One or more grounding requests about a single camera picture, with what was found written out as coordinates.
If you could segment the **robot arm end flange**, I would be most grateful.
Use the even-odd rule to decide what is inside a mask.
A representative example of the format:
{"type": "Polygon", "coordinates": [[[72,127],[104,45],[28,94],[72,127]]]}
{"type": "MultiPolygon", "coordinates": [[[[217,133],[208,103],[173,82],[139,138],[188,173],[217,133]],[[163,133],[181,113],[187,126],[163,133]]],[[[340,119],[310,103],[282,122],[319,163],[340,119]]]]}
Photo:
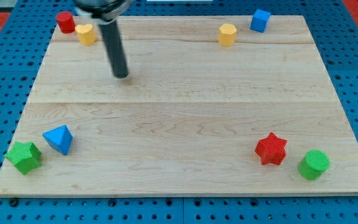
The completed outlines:
{"type": "Polygon", "coordinates": [[[134,0],[73,0],[79,16],[94,19],[100,24],[115,21],[133,2],[134,0]]]}

